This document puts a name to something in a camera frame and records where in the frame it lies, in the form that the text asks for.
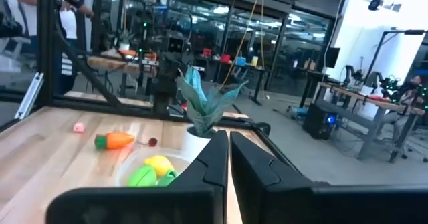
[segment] white shirt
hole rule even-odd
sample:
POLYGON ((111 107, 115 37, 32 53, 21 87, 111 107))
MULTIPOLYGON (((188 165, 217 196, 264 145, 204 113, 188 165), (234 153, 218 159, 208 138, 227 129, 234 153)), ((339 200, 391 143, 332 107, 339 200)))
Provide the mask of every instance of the white shirt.
MULTIPOLYGON (((37 35, 37 7, 22 3, 24 14, 27 19, 28 33, 30 36, 37 35)), ((76 16, 73 11, 60 12, 61 24, 65 29, 68 39, 77 39, 76 16)))

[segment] small red ball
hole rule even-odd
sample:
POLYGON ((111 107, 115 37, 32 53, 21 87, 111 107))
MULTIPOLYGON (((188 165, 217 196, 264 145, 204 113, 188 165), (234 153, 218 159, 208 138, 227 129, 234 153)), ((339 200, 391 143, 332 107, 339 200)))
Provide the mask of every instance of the small red ball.
POLYGON ((155 147, 158 144, 158 140, 156 138, 150 138, 150 140, 148 140, 148 145, 150 147, 155 147))

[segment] computer monitor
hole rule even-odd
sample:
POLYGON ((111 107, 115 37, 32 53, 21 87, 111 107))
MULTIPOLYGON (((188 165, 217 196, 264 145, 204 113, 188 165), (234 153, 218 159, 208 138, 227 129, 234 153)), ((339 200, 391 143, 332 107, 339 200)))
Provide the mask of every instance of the computer monitor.
POLYGON ((339 56, 340 48, 329 47, 326 54, 326 67, 334 68, 336 66, 337 57, 339 56))

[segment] black box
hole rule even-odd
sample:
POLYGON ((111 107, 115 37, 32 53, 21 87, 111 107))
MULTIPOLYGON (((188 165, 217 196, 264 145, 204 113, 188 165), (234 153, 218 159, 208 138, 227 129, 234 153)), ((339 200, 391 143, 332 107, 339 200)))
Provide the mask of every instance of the black box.
POLYGON ((303 122, 303 129, 315 139, 328 140, 334 125, 337 114, 329 112, 316 104, 309 106, 308 113, 303 122))

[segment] artificial plant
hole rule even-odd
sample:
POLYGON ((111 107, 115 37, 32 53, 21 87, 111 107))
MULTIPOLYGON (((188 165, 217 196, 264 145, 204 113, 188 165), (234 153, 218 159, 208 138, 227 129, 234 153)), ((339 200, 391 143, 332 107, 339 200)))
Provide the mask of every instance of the artificial plant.
POLYGON ((187 100, 187 116, 195 125, 198 137, 208 138, 210 130, 220 119, 226 108, 233 104, 245 81, 236 90, 224 93, 221 97, 220 89, 212 87, 208 93, 202 91, 201 76, 192 67, 187 68, 186 75, 180 71, 177 86, 187 100))
POLYGON ((130 43, 131 39, 134 37, 134 34, 129 32, 128 30, 124 29, 122 33, 120 34, 120 42, 128 44, 130 43))

